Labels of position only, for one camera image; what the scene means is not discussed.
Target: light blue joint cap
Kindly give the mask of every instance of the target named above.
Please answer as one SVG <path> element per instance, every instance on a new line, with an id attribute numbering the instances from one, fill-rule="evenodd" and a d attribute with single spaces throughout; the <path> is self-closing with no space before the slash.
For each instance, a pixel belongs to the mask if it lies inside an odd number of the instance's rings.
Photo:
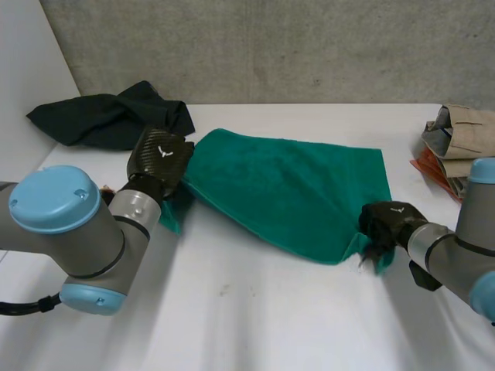
<path id="1" fill-rule="evenodd" d="M 9 197 L 10 215 L 22 228 L 55 234 L 74 230 L 100 207 L 100 191 L 75 166 L 51 166 L 26 176 Z"/>
<path id="2" fill-rule="evenodd" d="M 64 284 L 59 296 L 68 307 L 92 315 L 114 315 L 127 297 L 120 292 L 87 284 Z"/>
<path id="3" fill-rule="evenodd" d="M 495 158 L 478 158 L 471 166 L 469 180 L 473 183 L 495 184 Z"/>
<path id="4" fill-rule="evenodd" d="M 469 292 L 469 302 L 476 313 L 495 322 L 495 271 L 478 278 Z"/>

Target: black cloth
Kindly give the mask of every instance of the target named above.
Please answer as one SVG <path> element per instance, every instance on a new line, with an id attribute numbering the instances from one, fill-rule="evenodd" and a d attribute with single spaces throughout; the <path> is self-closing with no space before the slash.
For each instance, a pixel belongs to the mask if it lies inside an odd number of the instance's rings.
<path id="1" fill-rule="evenodd" d="M 148 81 L 119 95 L 98 94 L 43 104 L 27 115 L 63 145 L 133 149 L 146 125 L 185 137 L 194 125 L 182 101 L 164 100 Z"/>

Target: orange package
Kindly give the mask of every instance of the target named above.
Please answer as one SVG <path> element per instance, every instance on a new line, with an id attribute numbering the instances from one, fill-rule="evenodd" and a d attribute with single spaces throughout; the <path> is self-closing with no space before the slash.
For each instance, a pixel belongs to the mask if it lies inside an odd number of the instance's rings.
<path id="1" fill-rule="evenodd" d="M 442 170 L 437 162 L 435 155 L 429 148 L 425 148 L 419 158 L 411 160 L 410 163 L 420 172 L 428 176 L 433 182 L 441 186 L 445 191 L 447 191 L 450 196 L 460 203 L 463 201 L 451 190 L 446 177 L 443 175 Z"/>

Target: wrinkled fabric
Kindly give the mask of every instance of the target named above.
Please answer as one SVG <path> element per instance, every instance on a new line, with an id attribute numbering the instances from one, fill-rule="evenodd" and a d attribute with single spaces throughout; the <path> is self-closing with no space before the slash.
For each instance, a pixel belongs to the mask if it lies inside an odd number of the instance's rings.
<path id="1" fill-rule="evenodd" d="M 98 94 L 43 104 L 27 115 L 63 145 L 131 150 L 146 125 L 186 136 L 194 125 L 184 102 L 164 100 L 148 81 L 119 95 Z"/>
<path id="2" fill-rule="evenodd" d="M 378 149 L 253 138 L 223 129 L 196 145 L 183 184 L 261 239 L 323 264 L 362 252 L 369 240 L 359 232 L 361 207 L 391 199 Z M 176 207 L 164 206 L 161 219 L 175 230 Z M 393 254 L 383 257 L 377 270 L 392 260 Z"/>

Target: dark green cloth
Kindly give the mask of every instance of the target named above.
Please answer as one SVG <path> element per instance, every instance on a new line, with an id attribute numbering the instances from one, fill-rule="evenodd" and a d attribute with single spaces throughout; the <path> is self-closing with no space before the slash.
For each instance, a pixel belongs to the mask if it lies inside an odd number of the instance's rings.
<path id="1" fill-rule="evenodd" d="M 223 129 L 196 145 L 183 183 L 261 239 L 323 264 L 362 252 L 369 241 L 359 232 L 361 207 L 391 199 L 378 149 L 253 138 Z M 161 219 L 175 231 L 178 209 L 179 203 L 165 204 Z M 392 260 L 384 257 L 377 270 Z"/>

